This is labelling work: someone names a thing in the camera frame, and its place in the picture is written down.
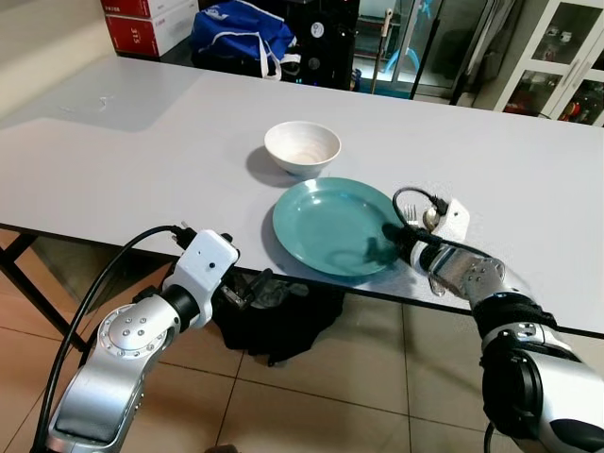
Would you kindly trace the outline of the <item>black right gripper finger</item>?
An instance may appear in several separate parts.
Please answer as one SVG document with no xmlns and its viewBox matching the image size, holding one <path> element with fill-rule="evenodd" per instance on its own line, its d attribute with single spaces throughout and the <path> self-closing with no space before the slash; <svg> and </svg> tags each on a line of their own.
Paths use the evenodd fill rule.
<svg viewBox="0 0 604 453">
<path fill-rule="evenodd" d="M 384 229 L 365 239 L 365 264 L 378 269 L 392 267 L 398 260 L 397 230 Z"/>
</svg>

